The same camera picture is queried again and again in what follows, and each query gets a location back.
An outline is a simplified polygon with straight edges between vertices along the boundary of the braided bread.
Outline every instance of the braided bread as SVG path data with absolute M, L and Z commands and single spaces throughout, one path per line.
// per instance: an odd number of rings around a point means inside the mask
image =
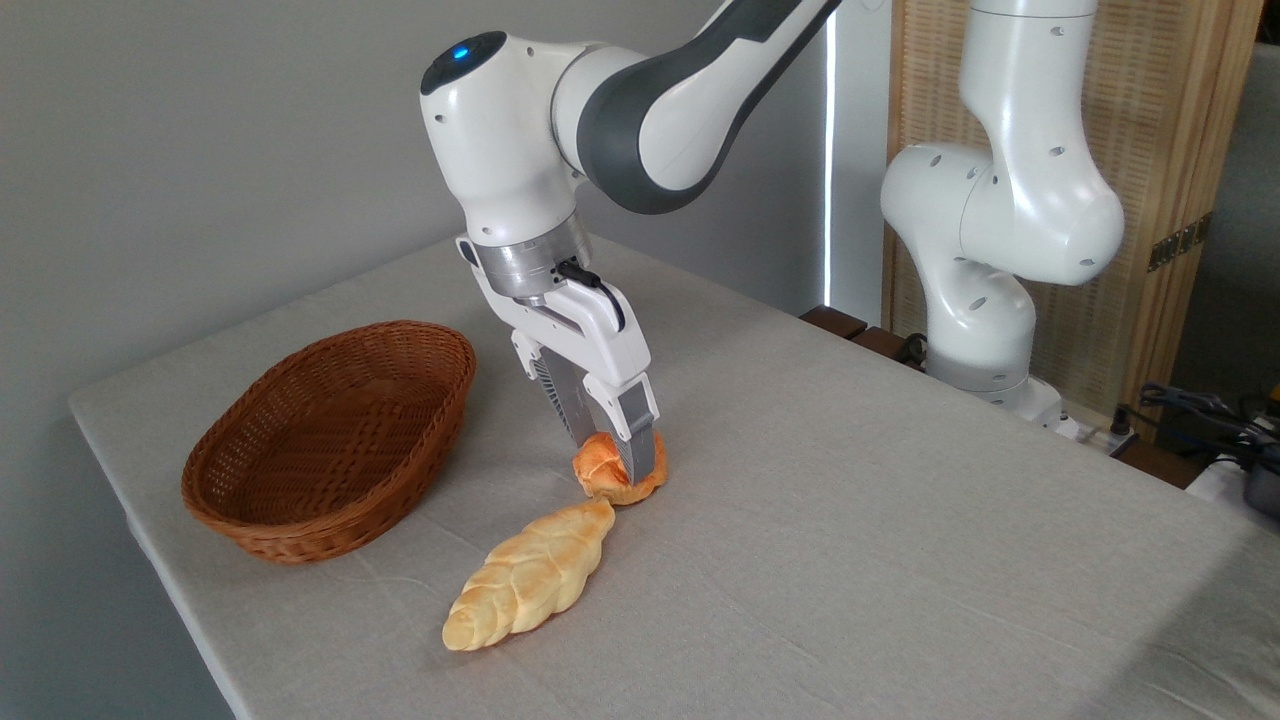
M 488 647 L 568 610 L 600 564 L 612 527 L 613 506 L 593 498 L 539 518 L 493 548 L 449 609 L 444 647 Z

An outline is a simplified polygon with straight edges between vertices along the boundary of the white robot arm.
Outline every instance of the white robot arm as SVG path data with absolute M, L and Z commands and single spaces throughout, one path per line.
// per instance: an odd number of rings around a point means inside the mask
M 890 164 L 884 218 L 924 286 L 931 375 L 1071 434 L 1029 374 L 1036 309 L 1012 277 L 1082 284 L 1115 256 L 1124 211 L 1080 118 L 1097 0 L 973 0 L 960 95 L 992 150 L 916 145 Z
M 838 1 L 728 0 L 689 44 L 649 59 L 486 32 L 422 77 L 431 147 L 466 214 L 458 251 L 575 442 L 595 432 L 585 391 L 632 480 L 654 465 L 649 347 L 622 292 L 586 269 L 575 190 L 589 178 L 644 214 L 691 202 Z

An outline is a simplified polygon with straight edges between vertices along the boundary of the white tablecloth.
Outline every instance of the white tablecloth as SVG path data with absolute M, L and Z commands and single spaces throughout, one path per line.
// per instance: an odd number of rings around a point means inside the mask
M 1280 538 L 850 342 L 602 242 L 653 348 L 672 479 L 579 603 L 451 653 L 499 541 L 575 502 L 571 442 L 449 243 L 77 392 L 76 416 L 241 717 L 1280 716 Z M 183 509 L 201 434 L 366 323 L 454 327 L 480 370 L 421 506 L 314 566 Z

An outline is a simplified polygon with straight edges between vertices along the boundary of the bread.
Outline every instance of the bread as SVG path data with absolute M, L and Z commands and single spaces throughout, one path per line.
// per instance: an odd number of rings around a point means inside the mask
M 449 609 L 444 647 L 488 647 L 568 610 L 600 564 L 612 527 L 613 507 L 593 498 L 539 518 L 493 548 Z
M 653 473 L 634 486 L 627 482 L 627 470 L 609 433 L 595 433 L 582 443 L 573 457 L 573 474 L 591 497 L 603 497 L 612 505 L 640 502 L 667 482 L 667 448 L 657 430 L 653 433 Z

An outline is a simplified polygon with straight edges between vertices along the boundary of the wicker basket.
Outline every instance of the wicker basket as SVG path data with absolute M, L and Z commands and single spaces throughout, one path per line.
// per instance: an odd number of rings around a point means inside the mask
M 398 320 L 285 357 L 205 433 L 182 473 L 201 523 L 280 564 L 328 560 L 407 515 L 462 428 L 475 352 Z

